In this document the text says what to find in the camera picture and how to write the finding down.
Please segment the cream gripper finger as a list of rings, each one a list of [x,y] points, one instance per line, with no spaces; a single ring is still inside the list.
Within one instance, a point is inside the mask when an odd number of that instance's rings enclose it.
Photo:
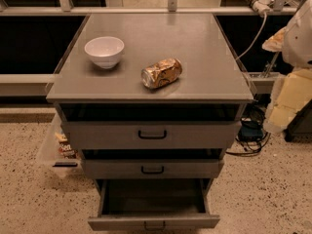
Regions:
[[[263,128],[270,134],[278,134],[312,99],[312,70],[295,68],[288,75],[279,75],[273,84],[270,99]]]
[[[264,41],[262,49],[273,53],[281,52],[284,45],[285,32],[286,29],[284,27],[278,30],[274,35]]]

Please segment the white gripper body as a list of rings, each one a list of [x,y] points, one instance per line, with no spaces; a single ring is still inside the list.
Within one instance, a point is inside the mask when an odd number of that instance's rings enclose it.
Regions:
[[[312,0],[306,0],[288,22],[282,57],[293,67],[312,68]]]

